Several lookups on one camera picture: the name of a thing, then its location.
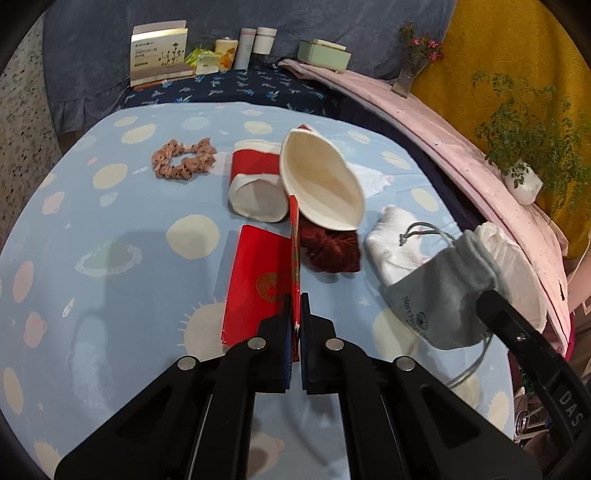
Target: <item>pink flowers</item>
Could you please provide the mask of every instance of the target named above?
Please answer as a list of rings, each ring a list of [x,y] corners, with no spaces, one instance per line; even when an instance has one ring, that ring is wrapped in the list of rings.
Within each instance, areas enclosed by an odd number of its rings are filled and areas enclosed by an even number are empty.
[[[406,23],[398,29],[398,35],[405,47],[405,62],[420,70],[426,61],[443,58],[443,46],[428,33],[416,35],[413,24]]]

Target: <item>scrunchie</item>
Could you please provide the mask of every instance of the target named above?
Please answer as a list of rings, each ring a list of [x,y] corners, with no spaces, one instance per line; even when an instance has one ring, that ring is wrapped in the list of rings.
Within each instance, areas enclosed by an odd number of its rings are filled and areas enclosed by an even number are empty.
[[[357,232],[327,230],[300,216],[300,245],[312,265],[328,273],[354,273],[361,268]]]
[[[211,170],[216,161],[213,155],[217,153],[217,150],[210,145],[209,140],[209,138],[204,138],[190,147],[185,147],[176,140],[168,142],[152,155],[152,168],[156,172],[156,176],[159,179],[188,180],[194,173]],[[173,157],[179,157],[185,153],[194,153],[195,156],[183,158],[180,165],[172,166],[170,164]]]

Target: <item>blue fabric backdrop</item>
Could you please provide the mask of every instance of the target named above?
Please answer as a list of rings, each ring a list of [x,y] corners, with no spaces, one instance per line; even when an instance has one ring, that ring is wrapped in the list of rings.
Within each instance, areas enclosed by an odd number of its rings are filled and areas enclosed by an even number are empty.
[[[125,93],[135,25],[186,19],[188,49],[237,38],[241,27],[278,29],[272,57],[295,57],[300,40],[346,45],[350,69],[393,78],[401,64],[397,29],[415,22],[441,39],[456,0],[57,0],[47,11],[43,59],[58,134],[87,128],[112,112]]]

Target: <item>white sock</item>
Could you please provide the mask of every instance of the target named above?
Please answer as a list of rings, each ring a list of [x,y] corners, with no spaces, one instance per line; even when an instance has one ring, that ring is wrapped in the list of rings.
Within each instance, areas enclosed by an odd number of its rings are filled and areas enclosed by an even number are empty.
[[[400,246],[400,235],[416,221],[412,213],[396,206],[388,206],[382,221],[367,237],[369,254],[386,287],[401,280],[427,260],[420,252],[421,236],[413,235]]]

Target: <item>printed logo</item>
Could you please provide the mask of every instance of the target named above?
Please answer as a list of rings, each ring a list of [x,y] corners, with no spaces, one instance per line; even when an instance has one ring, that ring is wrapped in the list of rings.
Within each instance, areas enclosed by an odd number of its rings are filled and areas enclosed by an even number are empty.
[[[421,330],[427,330],[429,328],[427,315],[425,315],[423,312],[418,312],[415,318],[417,319],[417,325]]]

